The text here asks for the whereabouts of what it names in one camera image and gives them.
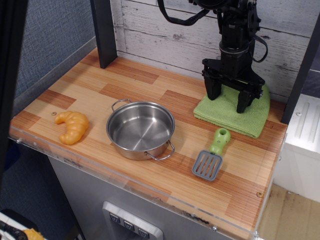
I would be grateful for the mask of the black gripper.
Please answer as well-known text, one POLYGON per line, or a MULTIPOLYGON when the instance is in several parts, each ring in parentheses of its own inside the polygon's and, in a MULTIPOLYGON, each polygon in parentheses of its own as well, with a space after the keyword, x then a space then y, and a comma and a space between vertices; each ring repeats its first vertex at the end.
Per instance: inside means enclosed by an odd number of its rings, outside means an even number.
POLYGON ((239 91, 237 113, 242 114, 251 105, 253 99, 261 98, 262 86, 265 81, 252 70, 254 49, 250 48, 241 53, 222 51, 220 59, 205 58, 202 75, 210 100, 215 100, 221 94, 222 85, 239 91))

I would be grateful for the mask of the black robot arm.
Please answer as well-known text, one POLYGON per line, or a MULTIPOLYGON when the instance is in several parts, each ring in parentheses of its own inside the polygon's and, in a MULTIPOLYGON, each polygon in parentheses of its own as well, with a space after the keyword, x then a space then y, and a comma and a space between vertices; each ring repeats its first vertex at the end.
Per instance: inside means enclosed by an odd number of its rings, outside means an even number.
POLYGON ((192 4, 217 16, 221 41, 220 59, 203 59, 207 97, 215 100, 227 86, 239 92, 237 113, 242 114, 254 99, 259 99, 265 81, 252 69, 255 43, 266 42, 256 35, 261 19, 255 0, 193 0, 192 4))

